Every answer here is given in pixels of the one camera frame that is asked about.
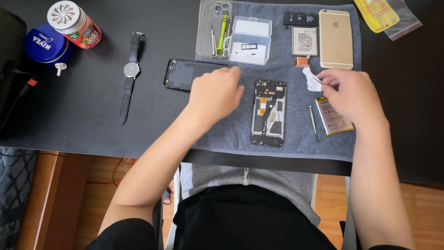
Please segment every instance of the wireless earbud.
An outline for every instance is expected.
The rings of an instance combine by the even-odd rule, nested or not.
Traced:
[[[60,74],[62,73],[62,70],[66,69],[66,64],[64,64],[64,63],[56,63],[55,67],[57,68],[57,76],[59,77]]]

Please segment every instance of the gold iphone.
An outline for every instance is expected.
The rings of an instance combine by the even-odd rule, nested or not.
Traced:
[[[338,10],[320,10],[319,40],[322,68],[353,68],[350,13]]]

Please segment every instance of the black desk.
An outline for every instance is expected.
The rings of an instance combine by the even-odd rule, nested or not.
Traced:
[[[28,30],[46,23],[52,0],[2,0],[21,16]],[[162,85],[170,58],[194,59],[199,0],[76,1],[103,30],[99,45],[77,49],[68,69],[27,62],[40,83],[21,100],[2,131],[1,146],[120,157],[140,157],[185,107],[188,93]],[[278,3],[351,4],[352,0],[277,0]],[[440,19],[443,1],[406,0],[424,27],[392,42],[375,34],[361,19],[362,69],[375,83],[391,124],[401,181],[444,183],[440,160],[443,132],[434,117],[442,115],[443,71]],[[123,95],[123,66],[133,32],[147,35],[141,74],[124,126],[118,117]],[[426,69],[427,75],[421,72]],[[191,150],[184,161],[310,173],[349,175],[341,161],[255,157]]]

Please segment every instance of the watch face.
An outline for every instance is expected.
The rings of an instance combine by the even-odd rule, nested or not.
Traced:
[[[123,68],[123,73],[127,77],[135,77],[139,73],[139,65],[137,63],[129,62]]]

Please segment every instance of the person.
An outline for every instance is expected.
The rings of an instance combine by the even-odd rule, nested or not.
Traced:
[[[239,106],[240,74],[222,68],[194,80],[188,105],[123,178],[87,250],[157,249],[153,207],[190,147]],[[346,69],[318,77],[324,96],[356,128],[349,195],[362,249],[414,250],[389,123],[372,81]],[[309,206],[311,174],[182,164],[181,183],[175,250],[335,249]]]

